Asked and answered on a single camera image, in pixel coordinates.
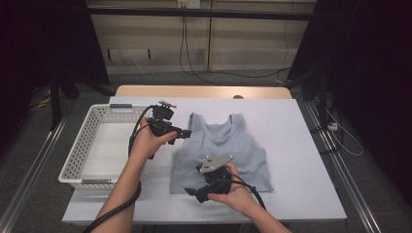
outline table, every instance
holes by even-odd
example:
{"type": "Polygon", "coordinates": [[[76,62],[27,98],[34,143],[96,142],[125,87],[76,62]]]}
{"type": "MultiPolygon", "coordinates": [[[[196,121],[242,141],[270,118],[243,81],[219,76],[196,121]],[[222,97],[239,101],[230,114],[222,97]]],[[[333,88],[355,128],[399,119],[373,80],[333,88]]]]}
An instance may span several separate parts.
{"type": "MultiPolygon", "coordinates": [[[[261,193],[268,212],[283,221],[346,218],[301,112],[287,89],[232,86],[121,86],[117,96],[111,98],[110,104],[149,105],[158,98],[167,98],[167,101],[178,105],[172,120],[174,125],[181,127],[187,123],[187,116],[191,112],[201,113],[209,120],[218,122],[222,121],[227,113],[253,109],[242,114],[245,116],[248,131],[267,152],[266,159],[275,188],[273,193],[261,193]],[[187,95],[190,98],[176,97],[187,95]],[[241,95],[248,99],[233,100],[231,98],[234,95],[241,95]]],[[[195,198],[186,194],[168,193],[172,166],[169,155],[182,143],[183,140],[177,140],[174,146],[162,147],[156,154],[156,160],[145,167],[142,175],[144,191],[136,204],[134,222],[137,224],[250,222],[225,205],[214,202],[199,204],[195,198]]],[[[63,221],[76,224],[91,222],[107,195],[108,193],[76,190],[63,221]]]]}

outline hand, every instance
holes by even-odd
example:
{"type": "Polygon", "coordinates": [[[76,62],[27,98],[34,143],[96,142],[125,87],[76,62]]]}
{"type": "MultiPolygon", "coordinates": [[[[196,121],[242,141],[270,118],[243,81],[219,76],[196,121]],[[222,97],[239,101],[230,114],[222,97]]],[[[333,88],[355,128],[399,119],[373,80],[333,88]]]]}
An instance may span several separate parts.
{"type": "Polygon", "coordinates": [[[150,156],[157,152],[161,145],[166,144],[167,142],[175,139],[178,136],[176,131],[170,132],[160,137],[155,136],[148,125],[147,117],[142,118],[142,120],[140,121],[140,127],[143,128],[136,135],[130,156],[138,155],[144,156],[145,159],[148,159],[150,156]]]}
{"type": "MultiPolygon", "coordinates": [[[[239,176],[239,172],[237,171],[237,168],[234,164],[226,163],[225,166],[230,170],[231,174],[239,176]]],[[[232,176],[232,179],[234,181],[241,182],[235,176],[232,176]]],[[[233,210],[238,211],[245,216],[249,215],[248,211],[251,210],[253,206],[259,206],[259,204],[255,201],[246,187],[237,183],[233,183],[231,185],[229,193],[209,193],[208,198],[216,202],[224,203],[231,207],[233,210]]]]}

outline finger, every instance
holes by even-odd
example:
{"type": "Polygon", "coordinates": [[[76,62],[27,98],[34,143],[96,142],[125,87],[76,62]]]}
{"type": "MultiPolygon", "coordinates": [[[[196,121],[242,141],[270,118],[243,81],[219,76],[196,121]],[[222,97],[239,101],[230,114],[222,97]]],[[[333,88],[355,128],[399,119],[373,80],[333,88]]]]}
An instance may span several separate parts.
{"type": "Polygon", "coordinates": [[[140,125],[145,125],[148,124],[148,117],[144,116],[141,120],[140,120],[140,125]]]}
{"type": "Polygon", "coordinates": [[[224,204],[226,203],[226,195],[223,195],[223,194],[209,193],[207,197],[212,201],[216,201],[216,202],[220,202],[224,204]]]}
{"type": "Polygon", "coordinates": [[[239,176],[239,171],[237,171],[237,167],[233,163],[226,163],[225,166],[230,170],[231,174],[239,176]]]}
{"type": "Polygon", "coordinates": [[[163,144],[165,144],[165,143],[167,143],[167,142],[175,139],[177,136],[178,136],[178,132],[172,131],[172,132],[170,132],[170,133],[167,133],[167,134],[165,134],[165,135],[162,135],[162,136],[158,137],[158,139],[159,139],[163,144]]]}

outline metal bracket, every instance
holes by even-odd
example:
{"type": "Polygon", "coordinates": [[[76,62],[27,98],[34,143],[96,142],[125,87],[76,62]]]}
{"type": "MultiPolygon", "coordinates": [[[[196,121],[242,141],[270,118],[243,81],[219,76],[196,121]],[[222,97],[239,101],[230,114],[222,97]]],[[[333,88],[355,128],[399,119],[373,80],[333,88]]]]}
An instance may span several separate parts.
{"type": "Polygon", "coordinates": [[[111,184],[112,180],[82,180],[82,184],[111,184]]]}
{"type": "Polygon", "coordinates": [[[206,156],[206,162],[202,164],[199,173],[213,172],[233,160],[233,156],[206,156]]]}

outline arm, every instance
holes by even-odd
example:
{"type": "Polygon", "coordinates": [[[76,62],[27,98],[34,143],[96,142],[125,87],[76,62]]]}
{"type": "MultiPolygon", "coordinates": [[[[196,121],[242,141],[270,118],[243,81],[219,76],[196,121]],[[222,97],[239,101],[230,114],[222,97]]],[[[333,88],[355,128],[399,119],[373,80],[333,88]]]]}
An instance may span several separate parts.
{"type": "MultiPolygon", "coordinates": [[[[147,125],[144,117],[141,127],[147,125]]],[[[148,158],[155,154],[161,145],[176,138],[177,133],[171,132],[161,137],[156,137],[149,127],[143,128],[133,143],[130,156],[121,172],[118,182],[104,203],[96,218],[110,212],[117,206],[127,201],[136,191],[143,168],[148,158]]],[[[134,204],[122,212],[110,217],[92,232],[130,232],[133,222],[134,204]]]]}
{"type": "MultiPolygon", "coordinates": [[[[231,163],[227,163],[226,167],[230,169],[232,174],[239,176],[236,166],[231,163]]],[[[244,216],[250,218],[262,233],[291,232],[274,216],[262,208],[243,185],[233,183],[228,194],[210,193],[208,198],[216,202],[224,203],[233,210],[238,211],[244,216]]]]}

